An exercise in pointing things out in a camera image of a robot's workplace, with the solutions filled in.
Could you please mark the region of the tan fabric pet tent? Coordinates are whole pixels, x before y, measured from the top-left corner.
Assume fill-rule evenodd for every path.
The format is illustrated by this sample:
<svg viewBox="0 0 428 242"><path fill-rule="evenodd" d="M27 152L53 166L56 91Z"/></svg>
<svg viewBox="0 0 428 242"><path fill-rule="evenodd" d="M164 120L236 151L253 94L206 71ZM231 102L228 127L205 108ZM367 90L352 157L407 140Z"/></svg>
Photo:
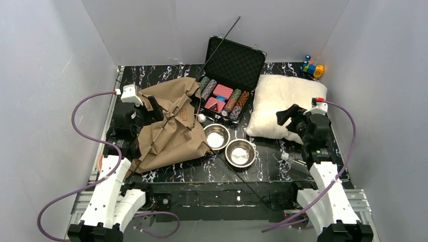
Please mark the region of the tan fabric pet tent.
<svg viewBox="0 0 428 242"><path fill-rule="evenodd" d="M201 100L195 78L178 78L138 91L149 111L153 96L162 107L164 119L144 126L137 143L141 156L132 160L130 170L144 173L203 157L209 152L202 124L196 119L194 102Z"/></svg>

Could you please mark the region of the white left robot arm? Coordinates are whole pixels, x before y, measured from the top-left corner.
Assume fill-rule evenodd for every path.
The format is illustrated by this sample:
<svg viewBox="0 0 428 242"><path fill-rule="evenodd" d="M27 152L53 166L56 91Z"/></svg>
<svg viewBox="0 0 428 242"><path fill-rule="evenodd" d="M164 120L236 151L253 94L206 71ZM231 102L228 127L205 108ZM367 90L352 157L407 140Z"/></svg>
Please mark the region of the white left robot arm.
<svg viewBox="0 0 428 242"><path fill-rule="evenodd" d="M141 188L127 189L122 200L117 201L131 162L116 144L102 143L117 153L102 160L89 204L80 221L68 228L69 241L123 241L124 230L147 202L146 190Z"/></svg>

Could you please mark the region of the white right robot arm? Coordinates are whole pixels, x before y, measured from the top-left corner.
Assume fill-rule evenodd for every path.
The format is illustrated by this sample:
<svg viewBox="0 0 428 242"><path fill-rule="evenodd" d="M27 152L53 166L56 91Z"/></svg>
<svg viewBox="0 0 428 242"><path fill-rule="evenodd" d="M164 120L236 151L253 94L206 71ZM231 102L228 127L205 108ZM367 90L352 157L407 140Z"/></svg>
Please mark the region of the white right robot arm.
<svg viewBox="0 0 428 242"><path fill-rule="evenodd" d="M331 121L327 104L318 100L310 110L297 104L276 113L277 123L290 123L287 130L303 142L303 161L314 179L312 183L295 182L292 194L302 212L312 223L317 241L372 241L370 225L363 224L354 212L341 184L335 156L328 146Z"/></svg>

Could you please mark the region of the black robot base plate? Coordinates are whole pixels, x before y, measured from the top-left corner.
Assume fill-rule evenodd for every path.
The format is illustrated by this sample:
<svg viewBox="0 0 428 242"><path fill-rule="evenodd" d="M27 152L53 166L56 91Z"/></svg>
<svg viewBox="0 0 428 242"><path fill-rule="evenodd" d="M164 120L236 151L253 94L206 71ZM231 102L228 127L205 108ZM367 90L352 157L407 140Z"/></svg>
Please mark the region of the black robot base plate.
<svg viewBox="0 0 428 242"><path fill-rule="evenodd" d="M151 183L157 211L181 220L267 220L280 222L299 208L290 198L290 182Z"/></svg>

